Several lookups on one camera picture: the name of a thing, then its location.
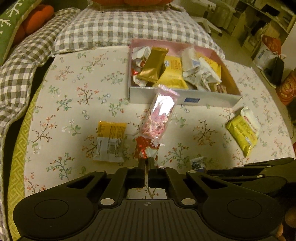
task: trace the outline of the gray checkered fabric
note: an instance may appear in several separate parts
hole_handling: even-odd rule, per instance
[[[133,38],[163,39],[223,50],[186,12],[172,9],[155,12],[100,12],[88,6],[56,38],[52,54],[94,47],[129,45]]]
[[[23,116],[29,104],[36,68],[45,64],[59,32],[80,13],[63,9],[40,30],[27,37],[0,68],[0,240],[9,240],[3,196],[3,151],[10,125]]]

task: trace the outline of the white box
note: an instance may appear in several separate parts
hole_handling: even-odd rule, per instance
[[[134,104],[150,104],[156,95],[154,87],[139,87],[131,78],[131,53],[133,48],[140,46],[154,46],[165,47],[169,49],[168,55],[178,56],[178,52],[185,48],[192,46],[191,44],[182,44],[175,42],[168,42],[163,40],[149,40],[149,39],[134,39],[131,43],[131,50],[129,56],[129,80],[128,80],[128,98],[130,103]],[[227,93],[215,93],[198,90],[184,90],[174,89],[180,94],[178,104],[184,105],[201,105],[201,106],[217,106],[224,108],[232,108],[240,99],[241,95],[228,69],[216,54],[214,50],[194,46],[195,49],[205,56],[211,58],[221,65],[221,80],[222,84],[226,86]]]

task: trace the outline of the barcode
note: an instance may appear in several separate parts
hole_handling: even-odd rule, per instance
[[[109,143],[109,153],[115,154],[115,145],[116,145],[116,142]]]

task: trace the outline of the orange cushion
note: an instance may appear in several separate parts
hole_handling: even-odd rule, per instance
[[[45,22],[45,15],[42,11],[34,9],[29,16],[23,21],[26,35],[30,35],[40,29]]]
[[[150,6],[160,3],[162,0],[124,0],[124,2],[131,6]]]
[[[124,0],[93,0],[96,3],[101,4],[102,6],[114,6],[114,5],[123,5]]]
[[[173,0],[162,0],[159,4],[157,4],[158,6],[163,6],[163,5],[166,5],[170,2],[172,2]]]
[[[43,12],[45,15],[45,22],[50,20],[54,14],[54,8],[50,5],[39,4],[36,9]]]
[[[19,29],[17,30],[17,33],[15,34],[15,38],[13,40],[12,45],[16,45],[20,43],[25,37],[26,37],[25,30],[23,25],[21,24]]]

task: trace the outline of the bed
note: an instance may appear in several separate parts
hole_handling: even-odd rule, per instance
[[[19,238],[12,212],[24,197],[92,171],[114,173],[122,166],[137,165],[133,137],[149,105],[130,104],[127,99],[127,45],[133,38],[193,43],[225,58],[222,49],[183,9],[99,13],[90,5],[82,11],[57,12],[1,66],[1,240]],[[202,156],[200,165],[207,169],[295,158],[285,123],[259,77],[248,67],[224,63],[243,99],[233,109],[177,106],[163,138],[165,146],[159,150],[158,165],[185,173],[190,159]],[[247,158],[225,129],[244,105],[262,125],[258,144]],[[128,123],[124,163],[93,161],[100,120]],[[164,190],[148,186],[130,190],[128,197],[166,198]]]

